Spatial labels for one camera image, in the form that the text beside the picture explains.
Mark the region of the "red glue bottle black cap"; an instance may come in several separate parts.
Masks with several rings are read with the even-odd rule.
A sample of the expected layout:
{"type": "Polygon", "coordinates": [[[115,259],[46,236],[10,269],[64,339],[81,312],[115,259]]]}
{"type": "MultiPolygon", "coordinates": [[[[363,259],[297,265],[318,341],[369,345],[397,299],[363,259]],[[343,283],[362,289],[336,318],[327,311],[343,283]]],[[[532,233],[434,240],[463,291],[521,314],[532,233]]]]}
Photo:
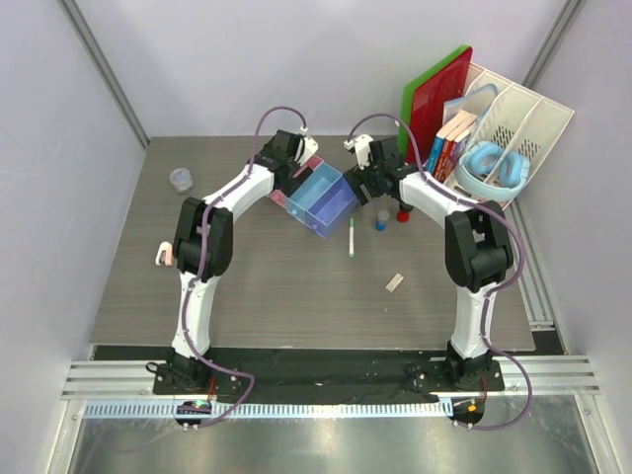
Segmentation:
{"type": "Polygon", "coordinates": [[[396,214],[397,220],[402,223],[408,222],[410,219],[412,210],[413,208],[411,206],[406,205],[404,203],[400,203],[398,212],[396,214]]]}

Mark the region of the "blue glue bottle grey cap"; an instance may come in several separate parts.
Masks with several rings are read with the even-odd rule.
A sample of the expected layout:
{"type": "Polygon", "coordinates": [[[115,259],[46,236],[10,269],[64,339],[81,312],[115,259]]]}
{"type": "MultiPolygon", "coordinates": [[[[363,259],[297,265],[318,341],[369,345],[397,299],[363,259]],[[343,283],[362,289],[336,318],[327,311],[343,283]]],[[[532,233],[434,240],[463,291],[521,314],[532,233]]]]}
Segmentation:
{"type": "Polygon", "coordinates": [[[385,209],[380,209],[376,213],[375,229],[377,231],[384,231],[387,227],[389,218],[390,218],[390,213],[385,209]]]}

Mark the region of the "purple drawer box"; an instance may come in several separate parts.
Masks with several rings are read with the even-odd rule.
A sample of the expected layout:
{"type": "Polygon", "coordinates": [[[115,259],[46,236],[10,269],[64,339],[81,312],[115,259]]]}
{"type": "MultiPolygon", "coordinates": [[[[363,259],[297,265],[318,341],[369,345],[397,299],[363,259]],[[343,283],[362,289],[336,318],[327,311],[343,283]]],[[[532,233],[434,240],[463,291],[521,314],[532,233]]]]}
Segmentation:
{"type": "Polygon", "coordinates": [[[306,210],[305,225],[329,238],[358,205],[355,192],[345,178],[340,178],[306,210]]]}

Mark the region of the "green capped white marker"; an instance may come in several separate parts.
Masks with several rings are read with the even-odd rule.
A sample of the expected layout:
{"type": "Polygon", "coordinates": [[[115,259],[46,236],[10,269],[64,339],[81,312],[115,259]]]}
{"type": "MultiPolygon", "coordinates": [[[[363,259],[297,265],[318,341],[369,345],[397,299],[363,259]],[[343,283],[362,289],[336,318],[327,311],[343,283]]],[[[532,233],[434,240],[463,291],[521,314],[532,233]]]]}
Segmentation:
{"type": "Polygon", "coordinates": [[[350,217],[349,220],[349,257],[355,256],[355,219],[350,217]]]}

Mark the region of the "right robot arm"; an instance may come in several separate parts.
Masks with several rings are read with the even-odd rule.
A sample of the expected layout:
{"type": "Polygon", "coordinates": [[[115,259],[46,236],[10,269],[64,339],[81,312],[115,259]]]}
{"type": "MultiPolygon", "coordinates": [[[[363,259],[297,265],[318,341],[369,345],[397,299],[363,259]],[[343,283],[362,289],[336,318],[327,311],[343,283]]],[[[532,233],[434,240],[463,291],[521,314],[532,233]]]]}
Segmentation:
{"type": "Polygon", "coordinates": [[[445,269],[457,287],[445,375],[459,390],[480,386],[492,369],[489,332],[496,292],[514,265],[508,222],[500,205],[461,197],[423,168],[407,164],[395,137],[374,139],[362,134],[347,139],[344,146],[356,158],[344,177],[362,204],[387,195],[422,212],[443,230],[445,269]]]}

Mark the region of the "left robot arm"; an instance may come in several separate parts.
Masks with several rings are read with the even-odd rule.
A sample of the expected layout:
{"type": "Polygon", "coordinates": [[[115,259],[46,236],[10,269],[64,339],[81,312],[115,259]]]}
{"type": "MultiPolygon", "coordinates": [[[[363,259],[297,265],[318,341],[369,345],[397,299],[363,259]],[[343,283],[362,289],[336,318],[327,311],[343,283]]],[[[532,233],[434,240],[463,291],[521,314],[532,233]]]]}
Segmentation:
{"type": "Polygon", "coordinates": [[[232,261],[234,224],[258,200],[291,184],[317,150],[305,126],[296,133],[278,130],[228,184],[183,202],[173,241],[181,283],[179,322],[165,361],[146,364],[155,375],[155,394],[198,394],[210,387],[217,372],[205,359],[211,347],[211,310],[232,261]]]}

